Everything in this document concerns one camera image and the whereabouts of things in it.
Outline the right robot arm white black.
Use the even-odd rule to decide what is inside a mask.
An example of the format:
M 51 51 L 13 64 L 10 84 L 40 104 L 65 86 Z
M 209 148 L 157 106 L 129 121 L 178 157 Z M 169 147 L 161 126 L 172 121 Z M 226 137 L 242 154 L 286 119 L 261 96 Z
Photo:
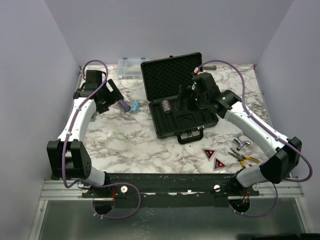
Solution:
M 217 114 L 238 127 L 255 142 L 268 160 L 244 168 L 230 183 L 230 191 L 241 196 L 248 187 L 263 182 L 280 183 L 298 165 L 302 141 L 274 130 L 264 121 L 256 123 L 259 117 L 245 110 L 241 98 L 231 90 L 220 91 L 213 76 L 204 72 L 193 77 L 189 85 L 178 87 L 176 109 L 178 111 L 204 111 Z

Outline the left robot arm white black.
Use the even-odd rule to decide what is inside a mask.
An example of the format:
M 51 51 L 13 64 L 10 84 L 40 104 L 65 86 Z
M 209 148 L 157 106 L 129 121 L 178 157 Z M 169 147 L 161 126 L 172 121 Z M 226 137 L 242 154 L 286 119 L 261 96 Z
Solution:
M 87 70 L 85 81 L 73 94 L 72 111 L 57 140 L 46 146 L 54 177 L 64 181 L 76 179 L 94 185 L 93 191 L 101 198 L 107 197 L 111 185 L 106 173 L 92 166 L 84 139 L 92 117 L 107 112 L 110 106 L 123 100 L 123 95 L 112 79 L 103 80 L 107 73 Z

